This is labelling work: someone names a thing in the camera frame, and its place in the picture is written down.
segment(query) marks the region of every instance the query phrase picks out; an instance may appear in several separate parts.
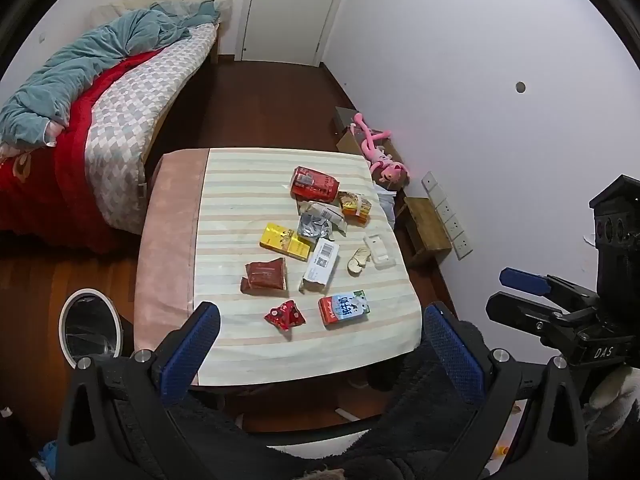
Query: power outlet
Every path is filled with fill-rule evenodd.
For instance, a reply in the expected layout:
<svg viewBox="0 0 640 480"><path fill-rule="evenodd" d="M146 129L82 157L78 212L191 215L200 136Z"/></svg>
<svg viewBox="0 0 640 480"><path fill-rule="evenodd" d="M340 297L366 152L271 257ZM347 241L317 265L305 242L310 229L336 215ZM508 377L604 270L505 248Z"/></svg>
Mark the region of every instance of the power outlet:
<svg viewBox="0 0 640 480"><path fill-rule="evenodd" d="M438 213L438 216L440 217L440 220L442 220L442 223L446 224L447 221L453 216L453 209L451 209L449 202L444 199L436 208L436 213Z"/></svg>
<svg viewBox="0 0 640 480"><path fill-rule="evenodd" d="M460 222L458 222L458 219L455 215L444 222L444 228L447 230L447 234L449 235L450 240L453 240L463 232L462 226L460 225Z"/></svg>
<svg viewBox="0 0 640 480"><path fill-rule="evenodd" d="M427 190L427 193L438 185L438 181L435 179L431 171L422 178L422 185L424 186L424 189Z"/></svg>
<svg viewBox="0 0 640 480"><path fill-rule="evenodd" d="M436 184L433 186L431 191L429 192L429 198L431 199L431 203L433 203L434 207L438 207L444 199L446 199L447 195L444 194L443 189L440 187L440 184Z"/></svg>
<svg viewBox="0 0 640 480"><path fill-rule="evenodd" d="M465 256L467 256L471 251L473 251L473 247L471 247L471 242L466 239L466 234L462 233L458 235L455 240L453 240L453 248L458 255L458 259L461 260Z"/></svg>

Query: screw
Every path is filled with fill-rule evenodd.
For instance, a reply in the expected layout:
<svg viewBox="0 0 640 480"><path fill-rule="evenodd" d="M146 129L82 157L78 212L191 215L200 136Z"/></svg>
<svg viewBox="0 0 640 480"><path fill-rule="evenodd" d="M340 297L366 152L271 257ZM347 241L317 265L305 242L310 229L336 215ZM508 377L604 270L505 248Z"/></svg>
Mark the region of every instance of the screw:
<svg viewBox="0 0 640 480"><path fill-rule="evenodd" d="M561 355L557 355L556 357L554 357L554 365L556 366L556 368L560 368L561 370L563 370L564 368L566 368L566 359Z"/></svg>
<svg viewBox="0 0 640 480"><path fill-rule="evenodd" d="M80 368L81 370L86 370L89 366L91 366L91 358L83 357L78 361L76 368Z"/></svg>
<svg viewBox="0 0 640 480"><path fill-rule="evenodd" d="M151 350L138 350L133 354L133 358L139 363L146 363L151 359Z"/></svg>
<svg viewBox="0 0 640 480"><path fill-rule="evenodd" d="M498 348L494 350L494 359L499 363L507 362L510 357L511 356L509 355L509 352L507 352L506 350L503 350L502 348Z"/></svg>

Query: table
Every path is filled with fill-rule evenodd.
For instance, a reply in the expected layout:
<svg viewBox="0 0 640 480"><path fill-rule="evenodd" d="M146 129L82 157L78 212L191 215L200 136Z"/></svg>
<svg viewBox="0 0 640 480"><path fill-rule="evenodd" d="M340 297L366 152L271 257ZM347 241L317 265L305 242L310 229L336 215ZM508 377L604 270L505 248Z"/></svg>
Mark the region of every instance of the table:
<svg viewBox="0 0 640 480"><path fill-rule="evenodd" d="M340 244L336 271L325 295L364 290L371 312L327 329L317 292L299 292L306 262L286 257L289 291L241 294L244 264L279 254L260 247L267 222L296 228L290 196L293 169L306 166L333 175L340 188L372 201L366 227L335 233ZM365 233L379 232L394 267L369 262L351 276L347 261ZM306 324L283 334L263 319L287 298ZM361 156L346 153L212 148L185 150L162 158L153 184L138 263L134 306L136 348L155 348L201 301L220 310L220 335L198 371L200 385L224 386L289 381L331 374L406 353L420 341L420 304L402 264L395 237L374 192Z"/></svg>
<svg viewBox="0 0 640 480"><path fill-rule="evenodd" d="M415 267L441 251L450 251L451 242L436 209L428 198L404 197L396 217L396 229L405 229L414 255L407 265Z"/></svg>

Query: yellow box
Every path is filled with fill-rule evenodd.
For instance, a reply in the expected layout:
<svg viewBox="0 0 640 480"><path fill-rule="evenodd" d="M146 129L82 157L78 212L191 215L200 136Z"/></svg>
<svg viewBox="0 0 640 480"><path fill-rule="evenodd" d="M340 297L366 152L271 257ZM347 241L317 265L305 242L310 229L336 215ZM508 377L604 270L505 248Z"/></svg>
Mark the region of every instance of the yellow box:
<svg viewBox="0 0 640 480"><path fill-rule="evenodd" d="M304 262L308 259L311 251L311 244L298 238L298 234L293 229L287 229L271 222L267 224L262 238L260 238L260 246Z"/></svg>

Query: teal blanket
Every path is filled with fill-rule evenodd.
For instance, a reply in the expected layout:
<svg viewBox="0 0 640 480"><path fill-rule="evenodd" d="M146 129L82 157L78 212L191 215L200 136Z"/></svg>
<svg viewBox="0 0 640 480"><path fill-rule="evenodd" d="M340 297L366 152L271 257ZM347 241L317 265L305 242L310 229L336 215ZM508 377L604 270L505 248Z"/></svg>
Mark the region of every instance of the teal blanket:
<svg viewBox="0 0 640 480"><path fill-rule="evenodd" d="M43 146L49 120L68 126L71 103L123 59L190 38L188 27L217 23L215 3L163 2L132 10L57 51L0 109L0 144Z"/></svg>

